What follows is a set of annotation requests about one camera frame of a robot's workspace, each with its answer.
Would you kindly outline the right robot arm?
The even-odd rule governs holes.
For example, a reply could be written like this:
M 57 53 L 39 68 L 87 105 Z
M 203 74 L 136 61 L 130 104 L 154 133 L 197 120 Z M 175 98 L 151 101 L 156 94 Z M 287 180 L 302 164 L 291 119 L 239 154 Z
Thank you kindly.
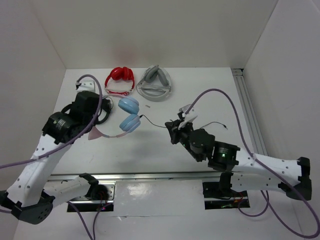
M 312 198 L 310 160 L 300 157 L 285 160 L 247 150 L 215 140 L 203 128 L 194 129 L 191 122 L 181 120 L 165 123 L 172 144 L 180 143 L 197 161 L 221 173 L 218 190 L 223 196 L 233 192 L 264 190 L 283 192 L 288 198 L 306 201 Z

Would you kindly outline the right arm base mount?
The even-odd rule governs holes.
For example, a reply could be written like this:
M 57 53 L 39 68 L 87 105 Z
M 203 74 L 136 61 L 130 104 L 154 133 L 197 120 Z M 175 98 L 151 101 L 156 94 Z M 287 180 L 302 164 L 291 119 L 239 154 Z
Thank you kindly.
M 204 208 L 206 210 L 250 208 L 247 191 L 236 192 L 227 190 L 222 192 L 218 182 L 203 182 Z

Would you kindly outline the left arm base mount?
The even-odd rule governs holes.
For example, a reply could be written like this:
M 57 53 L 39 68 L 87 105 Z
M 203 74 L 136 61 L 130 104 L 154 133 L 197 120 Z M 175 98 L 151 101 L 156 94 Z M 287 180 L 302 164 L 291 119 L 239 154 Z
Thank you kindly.
M 79 196 L 70 200 L 77 210 L 81 213 L 93 213 L 101 210 L 102 212 L 114 211 L 116 183 L 114 181 L 102 181 L 98 189 L 90 196 Z

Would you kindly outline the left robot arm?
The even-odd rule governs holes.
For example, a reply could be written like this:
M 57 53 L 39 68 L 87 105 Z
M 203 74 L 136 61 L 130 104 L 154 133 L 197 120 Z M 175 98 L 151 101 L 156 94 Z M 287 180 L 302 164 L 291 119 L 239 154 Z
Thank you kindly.
M 48 118 L 31 161 L 14 184 L 0 192 L 0 205 L 9 209 L 15 218 L 37 225 L 53 208 L 75 198 L 107 202 L 109 190 L 88 173 L 55 186 L 45 186 L 76 137 L 90 132 L 95 126 L 101 103 L 97 93 L 81 91 L 74 102 Z

